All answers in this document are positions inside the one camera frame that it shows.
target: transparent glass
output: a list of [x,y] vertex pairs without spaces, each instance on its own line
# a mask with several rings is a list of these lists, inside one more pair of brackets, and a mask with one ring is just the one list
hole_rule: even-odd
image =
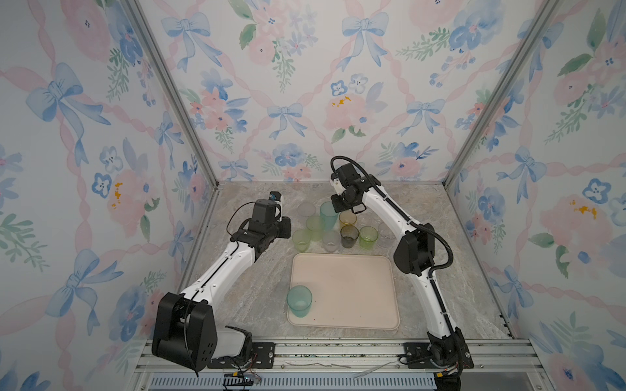
[[298,221],[300,222],[300,224],[302,224],[302,226],[306,226],[307,219],[312,215],[315,215],[315,212],[316,208],[315,205],[313,205],[312,203],[308,201],[301,203],[300,205],[298,205],[297,209]]
[[359,230],[354,225],[346,225],[341,228],[341,245],[344,248],[352,248],[359,238]]
[[346,225],[355,225],[357,220],[357,216],[352,213],[351,210],[344,210],[339,214],[339,223],[341,227],[345,227]]
[[337,217],[339,216],[330,201],[323,203],[322,206],[319,207],[319,215],[324,219],[324,229],[326,231],[330,231],[335,227]]
[[304,285],[297,285],[289,290],[287,294],[287,305],[291,312],[299,318],[304,318],[309,313],[313,295]]
[[311,231],[309,230],[297,230],[291,234],[291,240],[294,242],[294,247],[299,252],[305,252],[311,244]]
[[320,216],[311,216],[307,219],[307,228],[311,231],[311,241],[322,240],[324,234],[324,219]]
[[334,253],[339,249],[341,243],[341,235],[337,231],[328,231],[322,237],[322,246],[329,253]]
[[378,225],[378,241],[376,244],[381,248],[392,247],[396,242],[396,236],[385,223]]
[[378,239],[378,231],[373,226],[364,226],[359,231],[359,246],[363,250],[371,250]]

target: floral wallpaper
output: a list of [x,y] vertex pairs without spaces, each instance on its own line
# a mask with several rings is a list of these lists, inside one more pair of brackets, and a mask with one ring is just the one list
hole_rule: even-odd
[[325,181],[334,155],[382,180],[442,180],[524,38],[504,26],[541,6],[140,3],[213,171],[235,181]]
[[0,390],[121,390],[211,186],[118,2],[0,8]]
[[625,41],[626,1],[562,2],[448,189],[559,391],[626,390]]

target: beige tray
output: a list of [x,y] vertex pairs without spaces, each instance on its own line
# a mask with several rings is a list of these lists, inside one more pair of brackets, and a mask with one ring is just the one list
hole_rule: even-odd
[[400,324],[391,262],[384,256],[301,253],[294,257],[291,286],[304,285],[313,294],[309,313],[297,326],[377,328]]

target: wallpapered panel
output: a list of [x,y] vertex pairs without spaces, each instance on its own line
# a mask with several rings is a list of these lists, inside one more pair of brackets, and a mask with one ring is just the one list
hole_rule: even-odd
[[443,179],[541,3],[140,2],[218,178],[285,181]]
[[563,2],[449,188],[559,391],[626,389],[625,23],[626,1]]
[[116,1],[0,8],[0,389],[123,389],[210,187]]

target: black mounting plate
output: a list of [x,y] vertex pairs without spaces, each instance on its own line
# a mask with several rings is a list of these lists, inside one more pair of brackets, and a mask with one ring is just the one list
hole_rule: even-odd
[[[252,342],[250,358],[255,357],[252,369],[271,369],[274,366],[274,342]],[[215,358],[207,364],[209,369],[237,369],[232,360],[226,357]]]
[[[427,358],[422,361],[411,362],[411,357],[419,357],[421,355],[428,354],[428,347],[430,342],[405,342],[403,343],[404,347],[404,355],[410,361],[408,367],[409,369],[432,369],[439,368],[435,364],[432,363],[430,358]],[[461,348],[463,353],[463,369],[471,369],[474,367],[474,361],[471,358],[470,351],[467,346]]]

